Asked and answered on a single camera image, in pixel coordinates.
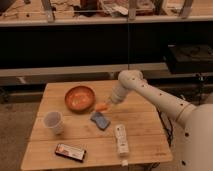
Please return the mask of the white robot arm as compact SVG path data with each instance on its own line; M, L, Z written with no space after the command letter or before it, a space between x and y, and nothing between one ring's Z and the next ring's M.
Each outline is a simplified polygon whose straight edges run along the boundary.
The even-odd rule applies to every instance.
M134 91L165 113L185 132L181 171L213 171L213 103L196 106L148 84L139 70L123 70L109 101L122 103Z

